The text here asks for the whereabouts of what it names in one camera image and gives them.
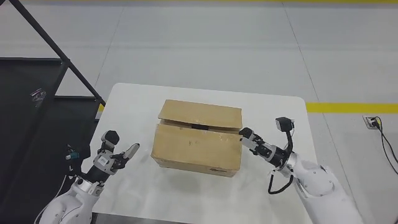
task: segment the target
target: box flap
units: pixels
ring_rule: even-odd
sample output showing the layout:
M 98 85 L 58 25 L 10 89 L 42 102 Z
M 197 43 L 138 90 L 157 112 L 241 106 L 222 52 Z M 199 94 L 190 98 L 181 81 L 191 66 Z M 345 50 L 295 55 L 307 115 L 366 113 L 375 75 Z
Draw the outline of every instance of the box flap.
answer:
M 158 124 L 151 156 L 187 164 L 239 170 L 242 153 L 240 137 L 237 134 Z
M 178 100 L 166 100 L 160 119 L 221 128 L 242 128 L 242 109 Z

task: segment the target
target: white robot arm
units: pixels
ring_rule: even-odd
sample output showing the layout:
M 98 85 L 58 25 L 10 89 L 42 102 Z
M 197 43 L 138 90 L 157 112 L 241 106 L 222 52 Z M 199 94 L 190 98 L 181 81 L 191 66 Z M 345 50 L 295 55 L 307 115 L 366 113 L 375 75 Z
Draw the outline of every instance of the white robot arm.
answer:
M 241 142 L 254 155 L 261 156 L 275 166 L 289 183 L 280 190 L 272 191 L 273 174 L 268 188 L 270 194 L 278 194 L 293 184 L 301 201 L 314 224 L 350 223 L 363 224 L 361 215 L 354 202 L 348 197 L 330 168 L 310 161 L 301 160 L 293 152 L 293 141 L 290 131 L 293 121 L 288 118 L 277 118 L 277 127 L 285 132 L 288 140 L 286 149 L 266 143 L 249 128 L 240 131 Z
M 123 169 L 139 149 L 133 144 L 127 151 L 113 154 L 119 142 L 116 131 L 107 131 L 101 138 L 102 146 L 87 174 L 81 174 L 70 190 L 53 199 L 40 219 L 40 224 L 89 224 L 94 204 L 104 189 L 109 176 Z

